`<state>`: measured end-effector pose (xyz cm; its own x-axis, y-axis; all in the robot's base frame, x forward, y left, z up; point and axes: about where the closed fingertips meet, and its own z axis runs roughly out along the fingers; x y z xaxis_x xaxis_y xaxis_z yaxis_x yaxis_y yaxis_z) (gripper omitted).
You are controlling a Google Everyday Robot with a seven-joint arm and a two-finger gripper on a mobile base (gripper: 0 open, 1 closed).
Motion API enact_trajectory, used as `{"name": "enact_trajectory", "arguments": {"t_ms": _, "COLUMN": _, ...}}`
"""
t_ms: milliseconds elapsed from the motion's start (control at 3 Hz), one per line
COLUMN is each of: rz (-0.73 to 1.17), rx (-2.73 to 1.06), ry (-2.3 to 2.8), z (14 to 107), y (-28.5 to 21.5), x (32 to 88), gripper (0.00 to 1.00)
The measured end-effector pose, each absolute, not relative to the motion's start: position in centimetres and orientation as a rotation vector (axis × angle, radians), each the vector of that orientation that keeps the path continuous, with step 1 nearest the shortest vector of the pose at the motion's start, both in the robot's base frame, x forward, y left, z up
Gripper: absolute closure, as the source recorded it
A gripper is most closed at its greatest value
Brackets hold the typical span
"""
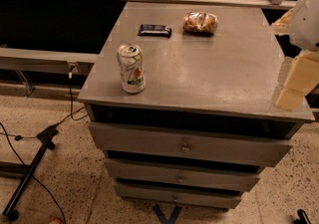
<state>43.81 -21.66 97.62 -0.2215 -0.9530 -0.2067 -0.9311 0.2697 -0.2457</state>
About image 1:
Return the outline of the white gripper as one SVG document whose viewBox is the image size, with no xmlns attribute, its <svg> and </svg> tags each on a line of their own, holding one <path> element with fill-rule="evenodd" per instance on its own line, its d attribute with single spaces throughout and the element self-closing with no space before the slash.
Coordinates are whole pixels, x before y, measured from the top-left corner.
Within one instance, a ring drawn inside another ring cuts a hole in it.
<svg viewBox="0 0 319 224">
<path fill-rule="evenodd" d="M 319 84 L 319 0 L 298 0 L 293 10 L 270 25 L 270 31 L 278 36 L 289 34 L 292 45 L 305 49 L 292 60 L 275 102 L 292 111 Z"/>
</svg>

